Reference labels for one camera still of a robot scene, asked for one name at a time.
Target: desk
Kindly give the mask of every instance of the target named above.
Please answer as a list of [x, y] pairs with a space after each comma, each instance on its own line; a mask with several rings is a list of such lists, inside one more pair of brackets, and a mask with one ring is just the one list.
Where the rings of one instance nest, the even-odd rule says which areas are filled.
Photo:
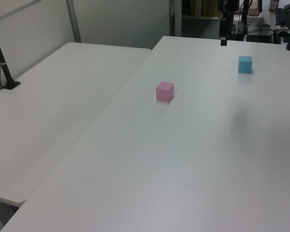
[[0, 91], [0, 201], [20, 206], [149, 49], [68, 43]]
[[[155, 99], [160, 81], [174, 83], [170, 104]], [[290, 52], [163, 37], [12, 231], [290, 232]]]

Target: white wall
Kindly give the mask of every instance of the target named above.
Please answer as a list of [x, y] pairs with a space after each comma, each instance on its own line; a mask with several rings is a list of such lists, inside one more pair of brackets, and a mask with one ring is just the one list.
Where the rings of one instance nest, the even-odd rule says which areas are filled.
[[74, 37], [65, 0], [42, 0], [0, 21], [0, 46], [13, 79], [67, 42]]
[[74, 0], [83, 43], [152, 49], [169, 35], [169, 0]]

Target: white table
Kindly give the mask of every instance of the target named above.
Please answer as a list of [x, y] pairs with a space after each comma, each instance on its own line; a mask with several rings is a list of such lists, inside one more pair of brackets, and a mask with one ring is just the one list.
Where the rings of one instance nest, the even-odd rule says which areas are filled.
[[149, 54], [68, 43], [0, 91], [0, 201], [20, 206]]
[[[160, 81], [171, 103], [156, 101]], [[12, 231], [290, 232], [290, 52], [163, 37]]]

